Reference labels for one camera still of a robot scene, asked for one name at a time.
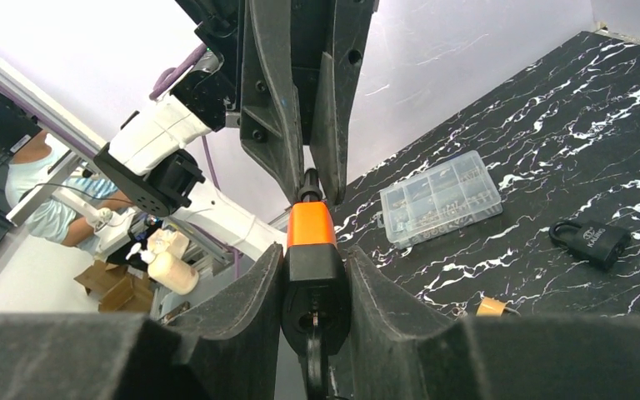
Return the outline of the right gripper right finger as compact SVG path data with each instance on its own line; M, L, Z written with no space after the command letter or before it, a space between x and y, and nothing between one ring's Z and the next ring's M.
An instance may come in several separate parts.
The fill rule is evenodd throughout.
M358 399L640 399L640 317L437 312L347 254Z

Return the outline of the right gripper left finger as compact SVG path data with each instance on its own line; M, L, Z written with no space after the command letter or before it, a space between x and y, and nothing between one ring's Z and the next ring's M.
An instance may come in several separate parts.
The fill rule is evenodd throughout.
M0 399L271 399L283 248L168 325L142 313L0 313Z

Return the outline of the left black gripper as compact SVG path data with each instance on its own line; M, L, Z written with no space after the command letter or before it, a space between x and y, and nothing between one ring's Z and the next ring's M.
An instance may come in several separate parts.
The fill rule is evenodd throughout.
M298 201L302 133L327 202L343 202L349 121L374 1L182 1L202 55L174 96L213 130L237 125L244 152Z

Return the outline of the small brass padlock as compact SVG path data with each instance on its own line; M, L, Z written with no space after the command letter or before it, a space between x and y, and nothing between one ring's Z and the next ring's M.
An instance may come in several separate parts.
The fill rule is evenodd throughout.
M468 316L481 317L521 317L522 314L506 302L493 297L483 297L476 307L454 307L450 317L464 318Z

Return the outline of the orange padlock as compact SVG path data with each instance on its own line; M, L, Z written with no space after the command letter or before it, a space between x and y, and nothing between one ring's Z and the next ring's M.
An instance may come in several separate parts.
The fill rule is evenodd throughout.
M330 399L328 359L348 337L351 293L316 169L305 172L298 196L287 225L281 326L302 362L307 397Z

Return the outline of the black padlock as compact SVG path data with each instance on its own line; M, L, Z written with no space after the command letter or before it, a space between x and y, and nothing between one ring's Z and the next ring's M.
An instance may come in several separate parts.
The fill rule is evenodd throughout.
M594 221L561 220L548 229L548 236L578 260L602 271L609 271L632 241L627 229Z

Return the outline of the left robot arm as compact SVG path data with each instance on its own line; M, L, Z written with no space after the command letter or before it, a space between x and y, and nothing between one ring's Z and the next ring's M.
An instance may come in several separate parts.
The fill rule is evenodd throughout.
M202 54L95 156L145 213L258 258L282 234L224 196L187 146L237 128L290 203L343 202L349 122L375 1L182 1Z

